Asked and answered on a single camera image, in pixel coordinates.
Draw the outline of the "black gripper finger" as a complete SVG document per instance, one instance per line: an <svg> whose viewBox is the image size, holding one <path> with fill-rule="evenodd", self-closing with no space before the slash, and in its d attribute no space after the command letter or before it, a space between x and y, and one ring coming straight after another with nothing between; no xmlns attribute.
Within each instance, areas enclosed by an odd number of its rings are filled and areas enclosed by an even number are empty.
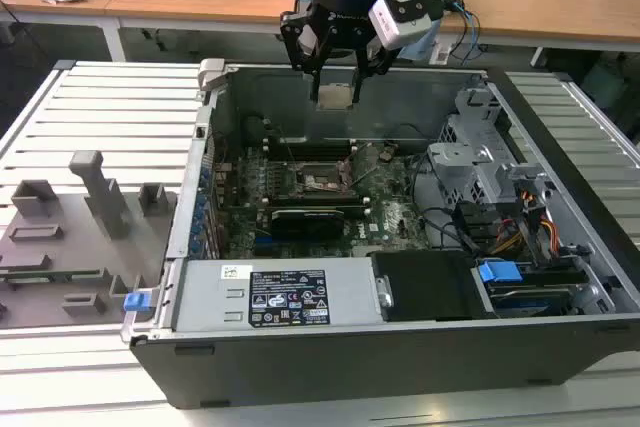
<svg viewBox="0 0 640 427"><path fill-rule="evenodd" d="M280 34L283 39L291 67L294 71L311 76L310 100L317 100L320 86L320 57L316 45L303 47L303 34L314 34L309 12L285 11L280 16Z"/></svg>
<svg viewBox="0 0 640 427"><path fill-rule="evenodd" d="M375 75L385 75L398 56L398 50L386 49L379 39L353 48L356 68L351 81L352 102L358 103L364 81Z"/></svg>

